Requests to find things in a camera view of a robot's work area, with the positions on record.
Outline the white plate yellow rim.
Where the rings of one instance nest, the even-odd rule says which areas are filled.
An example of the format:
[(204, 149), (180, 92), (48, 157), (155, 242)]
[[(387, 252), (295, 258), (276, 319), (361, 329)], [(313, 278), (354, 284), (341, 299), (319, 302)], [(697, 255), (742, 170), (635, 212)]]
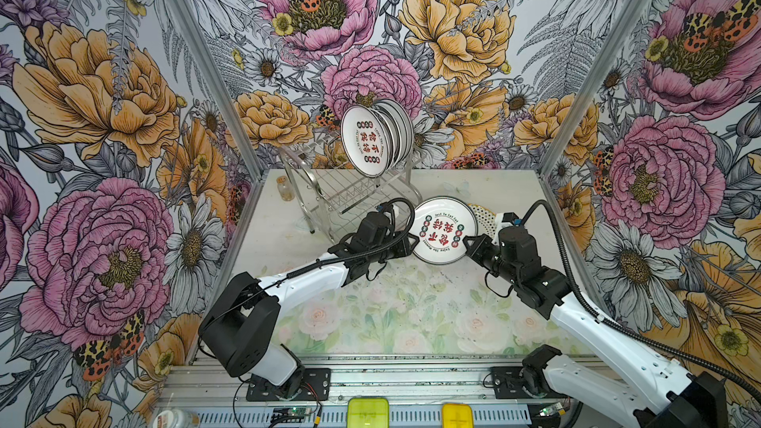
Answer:
[(478, 235), (488, 235), (493, 241), (497, 237), (497, 214), (477, 204), (469, 204), (476, 216), (478, 223)]

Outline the silver metal dish rack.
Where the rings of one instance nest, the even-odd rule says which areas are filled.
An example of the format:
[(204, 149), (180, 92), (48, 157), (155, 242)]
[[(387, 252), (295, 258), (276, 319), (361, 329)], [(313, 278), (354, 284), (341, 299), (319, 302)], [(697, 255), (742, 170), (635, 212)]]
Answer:
[(412, 158), (378, 178), (368, 178), (354, 169), (342, 141), (334, 134), (282, 148), (279, 157), (306, 228), (333, 243), (356, 231), (367, 212), (392, 198), (404, 197), (415, 205), (423, 200), (411, 180)]

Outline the white plate red floral pattern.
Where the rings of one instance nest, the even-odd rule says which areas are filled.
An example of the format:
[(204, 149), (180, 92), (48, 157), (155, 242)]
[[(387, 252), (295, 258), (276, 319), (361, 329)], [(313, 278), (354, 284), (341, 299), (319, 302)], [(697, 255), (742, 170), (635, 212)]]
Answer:
[(477, 217), (462, 200), (449, 196), (433, 197), (416, 208), (412, 235), (419, 243), (413, 254), (432, 266), (447, 266), (466, 255), (464, 239), (478, 232)]

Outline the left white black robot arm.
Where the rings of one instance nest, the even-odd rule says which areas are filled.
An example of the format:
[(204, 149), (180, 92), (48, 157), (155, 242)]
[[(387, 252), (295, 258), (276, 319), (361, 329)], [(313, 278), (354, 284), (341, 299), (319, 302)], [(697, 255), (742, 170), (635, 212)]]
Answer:
[(372, 265), (409, 257), (419, 239), (411, 233), (413, 205), (404, 220), (396, 219), (404, 204), (394, 199), (369, 212), (356, 232), (312, 263), (261, 279), (249, 273), (232, 277), (200, 323), (199, 341), (232, 378), (251, 376), (278, 397), (294, 397), (305, 386), (305, 368), (291, 350), (273, 342), (279, 319), (322, 293), (369, 281)]

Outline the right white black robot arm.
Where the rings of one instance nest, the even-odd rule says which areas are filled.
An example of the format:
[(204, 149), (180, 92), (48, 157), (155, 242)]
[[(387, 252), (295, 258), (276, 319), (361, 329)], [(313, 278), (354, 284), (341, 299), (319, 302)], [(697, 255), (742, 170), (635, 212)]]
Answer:
[(570, 277), (541, 262), (535, 239), (507, 226), (495, 239), (463, 241), (467, 256), (489, 275), (508, 281), (521, 302), (580, 340), (617, 377), (608, 378), (550, 346), (523, 364), (543, 390), (575, 398), (622, 427), (727, 427), (725, 385), (711, 374), (692, 374), (679, 361), (636, 340), (572, 289)]

